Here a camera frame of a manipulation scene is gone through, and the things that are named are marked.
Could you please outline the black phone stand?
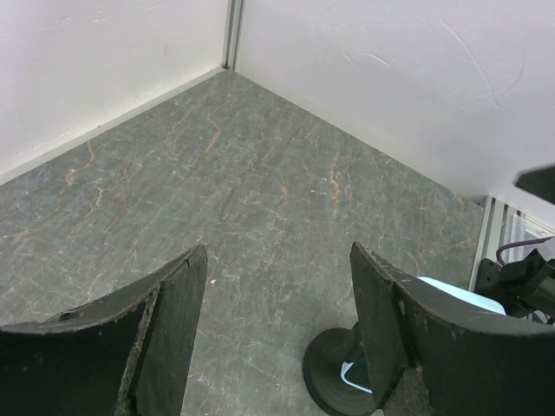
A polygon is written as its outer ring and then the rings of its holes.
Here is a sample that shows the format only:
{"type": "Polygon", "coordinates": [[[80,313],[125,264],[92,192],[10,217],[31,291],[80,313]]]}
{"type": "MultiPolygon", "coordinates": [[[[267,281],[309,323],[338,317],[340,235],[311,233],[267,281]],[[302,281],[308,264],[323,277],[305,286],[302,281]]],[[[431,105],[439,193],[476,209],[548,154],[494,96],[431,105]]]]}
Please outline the black phone stand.
{"type": "Polygon", "coordinates": [[[305,350],[303,377],[310,397],[328,415],[370,415],[376,410],[357,324],[317,335],[305,350]]]}

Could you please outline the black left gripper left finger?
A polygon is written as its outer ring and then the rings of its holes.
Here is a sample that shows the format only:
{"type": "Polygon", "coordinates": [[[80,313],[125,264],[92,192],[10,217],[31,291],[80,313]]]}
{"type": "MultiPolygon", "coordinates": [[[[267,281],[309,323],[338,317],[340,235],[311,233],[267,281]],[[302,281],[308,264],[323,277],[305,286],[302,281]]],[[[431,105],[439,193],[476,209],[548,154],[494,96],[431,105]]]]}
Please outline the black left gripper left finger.
{"type": "Polygon", "coordinates": [[[2,326],[2,414],[180,414],[207,265],[198,245],[95,301],[2,326]]]}

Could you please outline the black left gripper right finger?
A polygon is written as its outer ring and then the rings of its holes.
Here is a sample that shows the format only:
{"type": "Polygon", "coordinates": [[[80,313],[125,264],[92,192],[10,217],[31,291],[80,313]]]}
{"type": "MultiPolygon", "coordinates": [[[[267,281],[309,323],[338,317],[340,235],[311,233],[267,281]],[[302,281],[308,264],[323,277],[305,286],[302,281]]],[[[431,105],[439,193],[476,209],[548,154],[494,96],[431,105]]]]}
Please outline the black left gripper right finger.
{"type": "Polygon", "coordinates": [[[430,415],[552,415],[554,329],[451,296],[353,243],[351,275],[375,405],[415,390],[430,415]]]}

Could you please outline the phone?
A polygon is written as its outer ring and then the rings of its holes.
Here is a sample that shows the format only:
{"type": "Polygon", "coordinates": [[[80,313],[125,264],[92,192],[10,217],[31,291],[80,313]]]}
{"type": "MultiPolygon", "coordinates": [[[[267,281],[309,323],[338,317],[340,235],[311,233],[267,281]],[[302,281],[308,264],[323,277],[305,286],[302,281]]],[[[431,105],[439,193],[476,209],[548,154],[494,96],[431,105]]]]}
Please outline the phone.
{"type": "MultiPolygon", "coordinates": [[[[499,315],[506,315],[504,307],[497,301],[475,294],[468,290],[457,288],[451,284],[441,282],[431,277],[418,276],[418,279],[463,302],[499,315]]],[[[364,358],[348,358],[342,363],[340,376],[342,381],[348,386],[364,393],[372,394],[369,377],[367,374],[364,374],[366,370],[367,366],[364,358]]]]}

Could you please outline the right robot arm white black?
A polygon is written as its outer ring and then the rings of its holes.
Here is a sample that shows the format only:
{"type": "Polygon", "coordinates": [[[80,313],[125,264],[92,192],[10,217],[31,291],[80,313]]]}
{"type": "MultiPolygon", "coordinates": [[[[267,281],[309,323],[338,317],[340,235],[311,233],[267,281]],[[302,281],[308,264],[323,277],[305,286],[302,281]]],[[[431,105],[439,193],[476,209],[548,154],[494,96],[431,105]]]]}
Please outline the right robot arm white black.
{"type": "Polygon", "coordinates": [[[519,172],[513,185],[545,202],[555,204],[555,165],[540,166],[519,172]]]}

